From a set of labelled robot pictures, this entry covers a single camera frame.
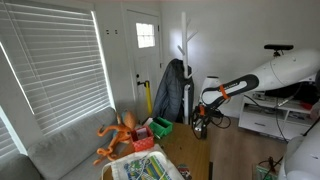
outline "green basket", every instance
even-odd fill
[[[269,170],[264,167],[256,166],[256,179],[255,180],[277,180],[278,179],[277,175],[274,175],[273,173],[269,173],[266,176],[268,171]]]
[[[149,124],[150,129],[157,138],[162,138],[169,134],[172,131],[172,126],[173,124],[170,121],[161,117],[153,118],[153,121]]]

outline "door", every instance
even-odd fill
[[[134,61],[133,73],[136,81],[136,114],[141,122],[148,113],[145,81],[150,82],[151,104],[158,89],[160,73],[160,43],[158,17],[128,10],[128,32],[130,35],[131,57]]]

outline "door window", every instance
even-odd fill
[[[139,48],[153,47],[154,26],[152,24],[136,23]]]

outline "black jacket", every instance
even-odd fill
[[[185,79],[183,76],[183,62],[173,59],[167,66],[159,85],[157,96],[154,102],[152,117],[162,117],[169,121],[177,121],[179,110],[183,114],[184,86],[190,84],[189,90],[189,115],[193,106],[194,84],[192,77]]]

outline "toy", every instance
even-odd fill
[[[124,111],[122,118],[117,114],[118,125],[112,125],[103,129],[104,126],[100,127],[97,131],[97,135],[103,137],[110,130],[116,130],[112,141],[110,142],[107,149],[99,148],[97,154],[100,155],[99,159],[93,162],[94,165],[99,164],[104,159],[108,158],[110,161],[114,161],[117,158],[117,154],[113,153],[113,150],[119,142],[129,143],[131,140],[131,131],[136,126],[136,117],[131,111]]]

